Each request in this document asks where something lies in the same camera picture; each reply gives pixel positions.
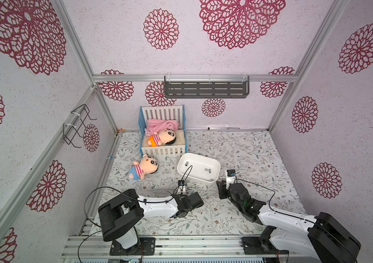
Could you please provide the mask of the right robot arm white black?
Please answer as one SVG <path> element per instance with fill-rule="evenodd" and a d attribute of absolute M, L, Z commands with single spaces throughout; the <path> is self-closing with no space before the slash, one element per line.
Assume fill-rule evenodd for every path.
<path fill-rule="evenodd" d="M 274 209 L 269 202 L 253 198 L 234 180 L 217 182 L 220 199 L 228 199 L 250 222 L 264 225 L 261 245 L 297 252 L 323 263 L 355 263 L 361 243 L 328 213 L 299 215 Z"/>

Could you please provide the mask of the white plastic storage box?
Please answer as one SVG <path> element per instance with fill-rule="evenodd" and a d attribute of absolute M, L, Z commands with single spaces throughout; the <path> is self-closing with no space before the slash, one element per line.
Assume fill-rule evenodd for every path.
<path fill-rule="evenodd" d="M 206 168 L 211 169 L 211 173 L 205 171 Z M 180 175 L 185 175 L 188 182 L 195 182 L 202 186 L 212 186 L 219 178 L 221 165 L 219 161 L 203 155 L 194 153 L 185 153 L 181 156 L 177 172 Z"/>

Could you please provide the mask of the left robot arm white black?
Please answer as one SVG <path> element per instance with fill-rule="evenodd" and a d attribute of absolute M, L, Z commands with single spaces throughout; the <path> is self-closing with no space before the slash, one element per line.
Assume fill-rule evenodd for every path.
<path fill-rule="evenodd" d="M 115 241 L 122 249 L 130 250 L 140 246 L 135 226 L 143 218 L 183 218 L 202 206 L 203 200 L 198 193 L 152 198 L 129 189 L 98 208 L 103 240 Z"/>

